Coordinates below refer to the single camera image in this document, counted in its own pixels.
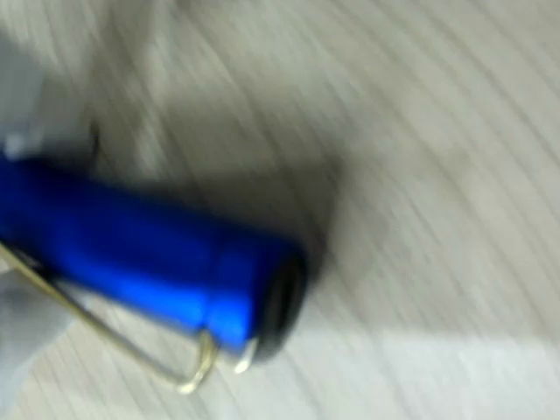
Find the blue pen barrel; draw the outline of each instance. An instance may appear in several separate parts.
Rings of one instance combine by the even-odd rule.
[[[298,313],[305,254],[290,238],[0,158],[0,239],[68,281],[241,352],[273,352]]]

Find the white object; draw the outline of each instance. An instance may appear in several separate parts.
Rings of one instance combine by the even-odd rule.
[[[91,160],[91,127],[74,105],[62,115],[39,106],[44,72],[31,57],[0,37],[0,152],[14,160],[46,157],[82,165]]]
[[[17,159],[91,156],[90,133],[77,115],[57,119],[41,115],[43,82],[39,66],[0,37],[0,152]],[[35,356],[69,322],[61,307],[30,287],[19,273],[0,274],[0,417]]]

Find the metal clip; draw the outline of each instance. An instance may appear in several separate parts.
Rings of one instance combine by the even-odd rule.
[[[199,360],[194,372],[191,375],[178,374],[177,371],[155,360],[140,347],[106,325],[96,315],[71,299],[64,291],[49,283],[24,258],[1,242],[0,256],[27,278],[30,283],[64,306],[102,338],[128,355],[145,371],[174,391],[183,395],[191,394],[199,387],[212,369],[218,354],[218,346],[210,332],[203,330],[199,334]]]

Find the light wooden table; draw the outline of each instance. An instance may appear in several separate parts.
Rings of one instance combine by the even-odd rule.
[[[99,116],[101,176],[323,261],[270,364],[180,398],[75,325],[11,419],[559,418],[559,18],[554,0],[0,0],[49,95]]]

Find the wooden surface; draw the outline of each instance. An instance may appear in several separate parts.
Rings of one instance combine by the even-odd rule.
[[[0,0],[100,176],[301,235],[291,340],[181,398],[80,325],[11,419],[560,417],[554,0]],[[103,306],[169,361],[193,347]]]

